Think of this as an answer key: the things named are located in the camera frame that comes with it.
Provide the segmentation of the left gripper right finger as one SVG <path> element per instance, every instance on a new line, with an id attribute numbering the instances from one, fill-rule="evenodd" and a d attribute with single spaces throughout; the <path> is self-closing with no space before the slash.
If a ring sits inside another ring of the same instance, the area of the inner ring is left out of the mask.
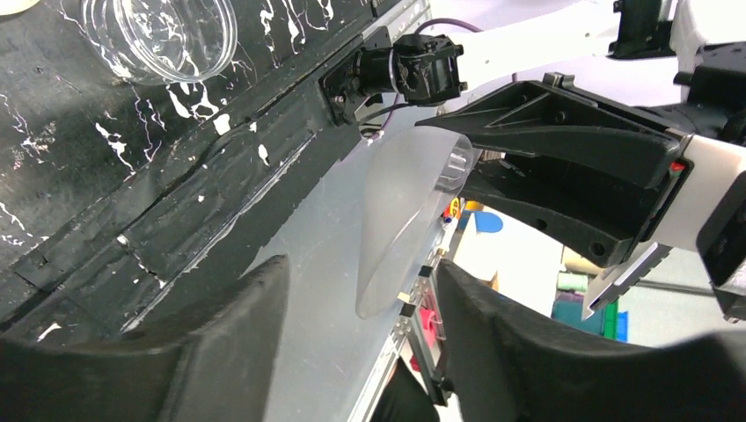
<path id="1" fill-rule="evenodd" d="M 451 379 L 466 421 L 742 421 L 745 335 L 655 348 L 552 320 L 455 263 L 436 269 Z"/>

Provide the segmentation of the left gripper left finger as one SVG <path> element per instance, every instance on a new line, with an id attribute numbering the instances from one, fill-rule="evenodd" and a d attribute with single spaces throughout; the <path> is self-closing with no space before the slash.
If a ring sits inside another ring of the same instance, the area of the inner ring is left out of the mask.
<path id="1" fill-rule="evenodd" d="M 111 341 L 1 343 L 4 421 L 261 421 L 289 297 L 275 255 Z"/>

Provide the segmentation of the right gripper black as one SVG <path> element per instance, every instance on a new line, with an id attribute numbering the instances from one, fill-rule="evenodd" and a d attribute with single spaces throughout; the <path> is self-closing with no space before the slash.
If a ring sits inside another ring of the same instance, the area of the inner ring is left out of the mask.
<path id="1" fill-rule="evenodd" d="M 695 251 L 727 320 L 745 318 L 745 44 L 706 46 L 680 71 L 684 101 L 632 107 L 570 85 L 507 84 L 455 112 L 419 121 L 481 149 L 519 156 L 480 162 L 462 190 L 605 268 L 627 260 L 668 187 L 644 256 Z"/>

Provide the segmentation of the translucent plastic scoop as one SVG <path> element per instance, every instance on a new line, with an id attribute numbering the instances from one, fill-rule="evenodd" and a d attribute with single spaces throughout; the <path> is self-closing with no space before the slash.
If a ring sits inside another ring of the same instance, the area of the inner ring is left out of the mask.
<path id="1" fill-rule="evenodd" d="M 475 156 L 466 136 L 438 127 L 413 127 L 377 146 L 363 189 L 355 303 L 360 318 L 390 308 L 417 273 Z"/>

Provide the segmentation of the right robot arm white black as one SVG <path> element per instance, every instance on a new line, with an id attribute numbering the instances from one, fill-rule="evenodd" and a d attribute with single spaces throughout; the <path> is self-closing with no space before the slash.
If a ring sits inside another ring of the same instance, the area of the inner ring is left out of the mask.
<path id="1" fill-rule="evenodd" d="M 680 103 L 631 107 L 570 76 L 513 82 L 385 142 L 366 181 L 355 310 L 388 308 L 415 242 L 463 194 L 573 249 L 602 273 L 591 315 L 672 248 L 702 259 L 726 318 L 745 317 L 745 4 L 582 1 L 480 33 L 408 34 L 365 51 L 353 86 L 439 105 L 495 77 L 610 53 L 674 55 Z"/>

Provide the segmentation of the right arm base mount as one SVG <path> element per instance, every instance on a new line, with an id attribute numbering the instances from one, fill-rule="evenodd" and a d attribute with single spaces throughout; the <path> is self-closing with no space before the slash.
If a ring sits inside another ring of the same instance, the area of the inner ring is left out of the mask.
<path id="1" fill-rule="evenodd" d="M 378 28 L 320 79 L 321 91 L 337 126 L 361 124 L 357 109 L 378 94 L 393 92 L 411 106 L 438 106 L 467 88 L 458 74 L 464 47 L 445 35 L 409 33 L 392 41 Z"/>

